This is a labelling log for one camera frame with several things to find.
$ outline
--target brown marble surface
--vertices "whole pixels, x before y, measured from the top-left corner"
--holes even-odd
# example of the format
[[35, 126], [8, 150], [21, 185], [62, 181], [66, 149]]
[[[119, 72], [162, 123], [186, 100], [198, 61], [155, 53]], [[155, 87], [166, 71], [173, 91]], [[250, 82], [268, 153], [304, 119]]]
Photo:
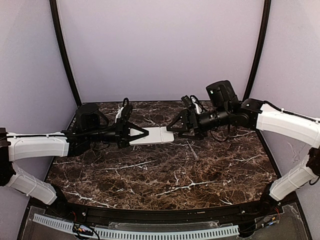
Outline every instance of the brown marble surface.
[[[133, 102], [130, 122], [166, 126], [182, 110], [181, 102]], [[113, 122], [119, 103], [101, 103]], [[214, 135], [224, 138], [226, 127]], [[47, 182], [61, 187], [71, 203], [135, 210], [182, 210], [258, 200], [276, 174], [256, 133], [231, 127], [220, 143], [210, 135], [173, 143], [130, 146], [115, 143], [78, 157], [56, 157]]]

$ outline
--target white vein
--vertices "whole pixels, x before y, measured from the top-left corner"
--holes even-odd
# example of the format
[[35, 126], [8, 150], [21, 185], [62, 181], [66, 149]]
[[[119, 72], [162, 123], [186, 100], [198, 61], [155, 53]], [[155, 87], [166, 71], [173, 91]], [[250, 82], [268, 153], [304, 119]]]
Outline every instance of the white vein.
[[179, 184], [179, 178], [177, 178], [176, 171], [174, 171], [175, 185]]
[[257, 156], [250, 157], [248, 159], [233, 159], [233, 161], [248, 162], [248, 161], [250, 161], [252, 159], [255, 159], [255, 158], [258, 158], [258, 157], [261, 157], [261, 156], [264, 156], [264, 155], [257, 155]]
[[219, 199], [221, 202], [223, 202], [224, 204], [228, 204], [228, 205], [233, 205], [233, 203], [231, 203], [231, 202], [229, 202], [229, 201], [223, 201], [223, 200], [221, 200], [221, 199]]
[[190, 190], [190, 187], [192, 187], [192, 186], [203, 185], [203, 184], [211, 184], [211, 183], [216, 183], [216, 181], [203, 181], [203, 182], [193, 182], [193, 181], [191, 181], [191, 183], [188, 186], [174, 187], [173, 189], [171, 189], [169, 191], [165, 191], [163, 193], [159, 193], [159, 194], [153, 195], [152, 197], [157, 197], [157, 196], [169, 194], [169, 193], [172, 193], [172, 192], [177, 191], [179, 189], [189, 189]]
[[102, 202], [93, 200], [92, 197], [81, 196], [78, 192], [68, 192], [68, 191], [65, 191], [65, 193], [66, 193], [66, 194], [71, 194], [71, 195], [78, 196], [78, 197], [79, 197], [79, 200], [87, 200], [87, 201], [90, 201], [91, 203], [100, 204], [100, 205], [106, 206], [106, 207], [108, 207], [108, 208], [113, 208], [113, 206], [110, 206], [109, 204], [106, 204], [106, 203], [102, 203]]
[[230, 136], [230, 138], [243, 137], [243, 136], [246, 136], [246, 135], [252, 134], [252, 133], [255, 133], [255, 131], [248, 131], [248, 132], [245, 133], [245, 134], [237, 134], [237, 135], [234, 135], [234, 136]]
[[141, 165], [145, 165], [145, 164], [148, 164], [148, 163], [153, 163], [153, 162], [155, 162], [155, 161], [158, 161], [158, 160], [145, 161], [145, 162], [141, 162], [141, 163], [134, 164], [134, 165], [129, 165], [129, 166], [110, 167], [110, 168], [101, 168], [101, 169], [97, 169], [97, 170], [118, 170], [118, 169], [128, 169], [128, 168], [133, 168], [133, 167], [138, 167], [138, 166], [141, 166]]
[[75, 161], [65, 161], [65, 162], [54, 162], [53, 164], [56, 166], [62, 165], [62, 164], [70, 164], [75, 163]]

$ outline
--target black cable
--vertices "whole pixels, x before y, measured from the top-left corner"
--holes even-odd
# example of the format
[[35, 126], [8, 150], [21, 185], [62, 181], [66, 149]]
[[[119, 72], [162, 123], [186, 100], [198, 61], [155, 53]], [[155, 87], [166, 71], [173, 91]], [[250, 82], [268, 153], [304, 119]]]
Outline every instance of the black cable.
[[[52, 212], [54, 212], [54, 214], [58, 215], [61, 219], [65, 219], [65, 220], [69, 221], [69, 219], [67, 219], [67, 217], [71, 214], [71, 212], [66, 217], [63, 217], [59, 213], [57, 213], [55, 210], [53, 210], [51, 207], [47, 207], [47, 208], [50, 209]], [[85, 226], [86, 228], [90, 229], [96, 235], [97, 239], [100, 240], [99, 234], [92, 227], [87, 226], [87, 225], [85, 225], [81, 222], [75, 221], [75, 220], [73, 220], [72, 222], [74, 224], [79, 224], [79, 225]]]
[[130, 103], [129, 98], [125, 97], [122, 102], [122, 107], [129, 105], [129, 103]]
[[263, 216], [259, 221], [255, 222], [254, 224], [252, 224], [251, 226], [247, 227], [246, 229], [240, 231], [240, 233], [246, 233], [246, 232], [245, 232], [246, 230], [251, 229], [251, 228], [254, 227], [255, 225], [261, 223], [261, 222], [265, 219], [265, 217], [267, 217], [269, 214], [270, 214], [270, 212], [267, 213], [265, 216]]
[[281, 108], [275, 106], [274, 104], [272, 104], [271, 102], [269, 101], [263, 101], [265, 104], [268, 104], [270, 105], [271, 107], [273, 107], [275, 110], [279, 111], [279, 112], [282, 112], [284, 114], [289, 114], [289, 115], [292, 115], [292, 116], [296, 116], [296, 117], [300, 117], [300, 118], [303, 118], [303, 119], [307, 119], [307, 120], [310, 120], [312, 122], [316, 122], [317, 120], [313, 119], [313, 118], [310, 118], [310, 117], [307, 117], [307, 116], [303, 116], [303, 115], [300, 115], [300, 114], [297, 114], [297, 113], [294, 113], [292, 111], [287, 111], [287, 110], [281, 110]]
[[230, 130], [231, 130], [231, 128], [230, 128], [230, 124], [229, 124], [229, 125], [228, 125], [228, 136], [227, 136], [224, 140], [220, 140], [220, 139], [216, 138], [216, 137], [212, 134], [212, 129], [210, 130], [210, 134], [211, 134], [211, 137], [212, 137], [215, 141], [217, 141], [218, 143], [224, 143], [224, 142], [228, 141], [229, 138], [230, 138]]
[[263, 6], [263, 12], [262, 12], [262, 19], [261, 19], [261, 26], [260, 26], [260, 32], [258, 41], [256, 44], [255, 54], [252, 62], [252, 67], [249, 75], [249, 79], [245, 88], [245, 92], [243, 95], [242, 101], [249, 98], [251, 90], [253, 88], [256, 74], [258, 71], [258, 66], [262, 54], [262, 50], [264, 47], [264, 42], [266, 38], [267, 33], [267, 26], [268, 26], [268, 20], [269, 20], [269, 14], [270, 14], [270, 8], [271, 8], [271, 0], [264, 0], [264, 6]]
[[320, 176], [318, 176], [318, 178], [315, 180], [315, 182], [311, 182], [311, 180], [310, 180], [310, 181], [309, 181], [309, 185], [310, 185], [310, 186], [315, 185], [315, 184], [319, 181], [319, 179], [320, 179]]
[[6, 136], [8, 139], [12, 138], [36, 138], [36, 137], [67, 137], [66, 135], [59, 135], [59, 134], [30, 134], [30, 135], [9, 135]]
[[242, 233], [242, 234], [251, 234], [251, 233], [254, 233], [254, 232], [256, 232], [256, 231], [258, 231], [258, 230], [260, 230], [260, 229], [263, 229], [267, 224], [269, 224], [269, 223], [271, 223], [272, 221], [274, 221], [276, 218], [271, 218], [271, 219], [269, 219], [268, 221], [266, 221], [265, 223], [263, 223], [261, 226], [259, 226], [259, 227], [257, 227], [256, 229], [254, 229], [254, 230], [251, 230], [251, 231], [241, 231], [240, 233]]
[[93, 145], [92, 151], [94, 151], [94, 152], [100, 152], [100, 151], [105, 150], [105, 149], [107, 149], [107, 148], [109, 148], [109, 147], [110, 147], [110, 143], [109, 143], [109, 142], [107, 142], [105, 147], [102, 147], [102, 148], [96, 148], [96, 142], [94, 142], [94, 145]]

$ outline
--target black frame pole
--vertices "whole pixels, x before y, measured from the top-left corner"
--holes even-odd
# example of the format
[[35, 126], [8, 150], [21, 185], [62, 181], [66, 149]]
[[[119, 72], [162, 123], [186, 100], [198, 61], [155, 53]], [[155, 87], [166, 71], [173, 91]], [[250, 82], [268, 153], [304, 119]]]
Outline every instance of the black frame pole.
[[243, 101], [250, 97], [250, 93], [251, 93], [252, 87], [254, 85], [254, 81], [256, 78], [256, 74], [257, 74], [257, 70], [258, 70], [258, 66], [259, 66], [259, 62], [260, 62], [262, 49], [264, 47], [264, 42], [265, 42], [265, 38], [266, 38], [270, 8], [271, 8], [271, 0], [264, 0], [259, 38], [258, 38], [258, 42], [256, 44], [256, 49], [255, 49], [254, 59], [253, 59], [252, 67], [251, 67], [250, 76], [249, 76], [248, 82], [246, 84], [245, 92], [243, 95]]
[[68, 82], [69, 82], [69, 85], [70, 85], [70, 88], [71, 88], [71, 91], [73, 94], [73, 98], [75, 100], [77, 107], [79, 108], [82, 105], [82, 102], [81, 102], [80, 95], [79, 95], [79, 92], [78, 92], [78, 89], [76, 86], [74, 75], [71, 70], [65, 41], [64, 41], [63, 34], [62, 34], [57, 1], [56, 0], [49, 0], [49, 1], [50, 1], [50, 8], [51, 8], [51, 14], [52, 14], [52, 20], [53, 20], [56, 40], [59, 45], [64, 70], [65, 70], [66, 76], [68, 78]]

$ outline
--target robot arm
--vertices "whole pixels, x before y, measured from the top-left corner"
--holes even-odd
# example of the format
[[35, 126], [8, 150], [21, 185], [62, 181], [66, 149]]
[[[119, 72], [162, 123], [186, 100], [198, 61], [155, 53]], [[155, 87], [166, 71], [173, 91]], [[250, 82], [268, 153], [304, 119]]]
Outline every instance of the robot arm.
[[60, 210], [67, 200], [59, 187], [35, 178], [14, 162], [45, 156], [75, 157], [96, 142], [117, 143], [119, 148], [125, 148], [174, 140], [173, 133], [167, 132], [165, 127], [141, 128], [129, 122], [132, 110], [132, 105], [125, 98], [111, 126], [98, 106], [88, 103], [76, 111], [76, 121], [71, 130], [48, 134], [16, 134], [0, 128], [0, 186], [14, 188], [47, 205], [54, 205], [55, 210], [63, 214]]
[[[168, 131], [178, 132], [182, 138], [203, 139], [207, 131], [220, 126], [234, 125], [252, 130], [270, 131], [300, 140], [311, 146], [303, 161], [286, 175], [269, 184], [261, 196], [264, 212], [320, 176], [320, 124], [319, 118], [303, 116], [274, 106], [268, 101], [246, 99], [240, 102], [229, 81], [209, 85], [207, 93], [215, 108], [199, 114], [197, 106], [188, 96], [182, 97], [186, 109], [167, 126]], [[181, 127], [173, 127], [181, 122]]]

